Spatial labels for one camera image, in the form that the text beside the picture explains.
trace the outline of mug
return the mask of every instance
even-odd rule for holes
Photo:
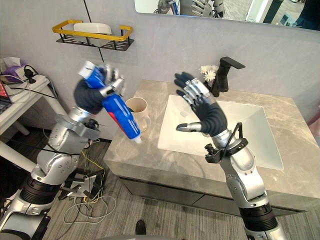
[[[134,120],[138,124],[140,131],[144,132],[150,126],[151,120],[148,116],[147,101],[141,97],[133,97],[125,102],[126,106],[132,110]]]

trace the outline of countertop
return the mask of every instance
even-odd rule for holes
[[[118,130],[104,156],[106,164],[121,177],[231,197],[218,164],[207,163],[201,156],[157,147],[168,97],[176,95],[176,89],[169,82],[140,82],[135,97],[147,101],[151,125],[141,134],[141,144],[130,141]],[[284,166],[284,170],[257,166],[271,203],[301,210],[320,207],[320,151],[294,101],[234,90],[221,93],[217,99],[264,108]]]

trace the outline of white flower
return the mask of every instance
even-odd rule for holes
[[[211,66],[211,70],[213,70],[213,71],[218,71],[218,69],[219,69],[219,67],[218,66],[216,66],[216,65],[212,65]]]
[[[210,69],[211,69],[211,66],[210,66],[210,65],[201,66],[201,68],[200,68],[200,73],[205,74],[205,73],[208,72]]]
[[[209,70],[207,73],[204,75],[204,80],[210,82],[213,79],[215,79],[216,73],[213,70]]]

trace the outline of white sink basin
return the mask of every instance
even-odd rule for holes
[[[249,142],[247,147],[255,155],[256,165],[283,170],[284,166],[271,132],[264,108],[261,106],[217,101],[228,121],[228,129],[233,131],[242,122],[243,137]],[[182,123],[199,122],[186,101],[177,95],[170,95],[161,126],[158,148],[186,154],[203,156],[208,153],[205,145],[213,141],[199,132],[181,132],[176,127]]]

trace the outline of black shoe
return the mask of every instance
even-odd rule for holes
[[[143,220],[139,220],[135,225],[135,235],[146,235],[146,224]]]

